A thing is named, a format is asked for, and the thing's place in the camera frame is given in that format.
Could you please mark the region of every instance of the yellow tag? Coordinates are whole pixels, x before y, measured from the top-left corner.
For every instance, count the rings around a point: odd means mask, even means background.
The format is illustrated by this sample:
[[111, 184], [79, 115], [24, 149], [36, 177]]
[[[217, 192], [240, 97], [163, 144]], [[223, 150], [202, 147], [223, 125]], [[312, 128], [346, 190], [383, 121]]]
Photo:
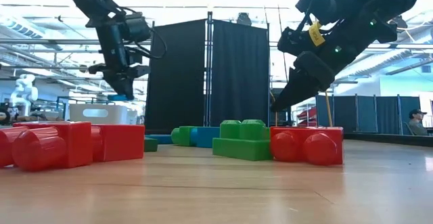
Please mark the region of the yellow tag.
[[320, 27], [322, 27], [322, 25], [318, 22], [315, 22], [309, 28], [310, 38], [315, 46], [320, 46], [321, 44], [325, 43], [325, 38], [323, 38], [319, 30]]

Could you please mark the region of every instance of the floor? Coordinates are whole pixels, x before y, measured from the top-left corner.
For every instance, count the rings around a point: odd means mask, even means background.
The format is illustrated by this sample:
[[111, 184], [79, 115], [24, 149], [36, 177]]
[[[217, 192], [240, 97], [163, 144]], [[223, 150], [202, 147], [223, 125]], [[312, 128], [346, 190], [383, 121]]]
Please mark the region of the floor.
[[345, 151], [330, 168], [160, 145], [143, 160], [2, 169], [0, 223], [432, 223], [433, 149], [346, 141]]

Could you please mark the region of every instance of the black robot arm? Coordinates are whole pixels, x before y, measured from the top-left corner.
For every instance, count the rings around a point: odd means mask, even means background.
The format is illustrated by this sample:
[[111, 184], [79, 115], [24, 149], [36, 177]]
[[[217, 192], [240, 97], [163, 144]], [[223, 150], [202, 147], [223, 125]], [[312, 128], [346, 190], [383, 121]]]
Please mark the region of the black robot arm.
[[[281, 111], [325, 91], [335, 76], [374, 41], [397, 39], [389, 21], [411, 9], [417, 0], [300, 0], [296, 7], [305, 18], [296, 30], [286, 28], [278, 50], [297, 56], [289, 83], [271, 106]], [[313, 14], [318, 22], [312, 23]], [[306, 23], [311, 26], [302, 31]], [[334, 23], [329, 30], [322, 25]]]
[[[89, 18], [86, 27], [96, 28], [101, 45], [100, 53], [104, 55], [105, 64], [91, 66], [89, 72], [91, 74], [96, 72], [104, 74], [104, 80], [118, 94], [112, 99], [134, 99], [134, 79], [149, 73], [150, 68], [141, 65], [131, 67], [131, 65], [142, 63], [142, 56], [161, 58], [165, 54], [164, 52], [162, 56], [155, 57], [139, 44], [148, 40], [152, 32], [156, 33], [147, 25], [142, 13], [121, 7], [113, 0], [73, 1]], [[138, 48], [126, 46], [131, 43], [135, 43]]]

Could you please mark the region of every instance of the red toy block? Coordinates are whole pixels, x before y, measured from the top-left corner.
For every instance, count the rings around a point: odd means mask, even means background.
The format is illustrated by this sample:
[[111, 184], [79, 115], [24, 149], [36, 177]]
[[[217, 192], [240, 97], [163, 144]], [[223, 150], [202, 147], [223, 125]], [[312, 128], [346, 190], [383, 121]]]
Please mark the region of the red toy block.
[[27, 127], [12, 127], [0, 129], [0, 167], [14, 164], [12, 158], [12, 143]]
[[343, 128], [271, 127], [271, 151], [278, 161], [343, 164]]
[[144, 157], [144, 126], [93, 125], [93, 159], [99, 162]]
[[[74, 168], [93, 162], [90, 122], [21, 122], [14, 124], [14, 127], [17, 126], [26, 126], [30, 129], [18, 136], [12, 147], [15, 162], [24, 170]], [[20, 162], [23, 162], [23, 166], [18, 164], [16, 157], [21, 157]], [[35, 163], [35, 166], [29, 166], [29, 162]]]

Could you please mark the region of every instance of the white robot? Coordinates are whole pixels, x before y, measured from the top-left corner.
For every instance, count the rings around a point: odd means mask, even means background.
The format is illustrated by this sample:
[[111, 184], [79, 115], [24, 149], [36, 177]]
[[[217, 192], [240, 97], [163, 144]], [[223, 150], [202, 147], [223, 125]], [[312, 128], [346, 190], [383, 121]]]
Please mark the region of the white robot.
[[11, 103], [13, 107], [18, 104], [24, 104], [23, 116], [30, 114], [32, 102], [38, 99], [38, 89], [33, 87], [35, 76], [31, 74], [22, 74], [15, 82], [15, 91], [11, 94]]

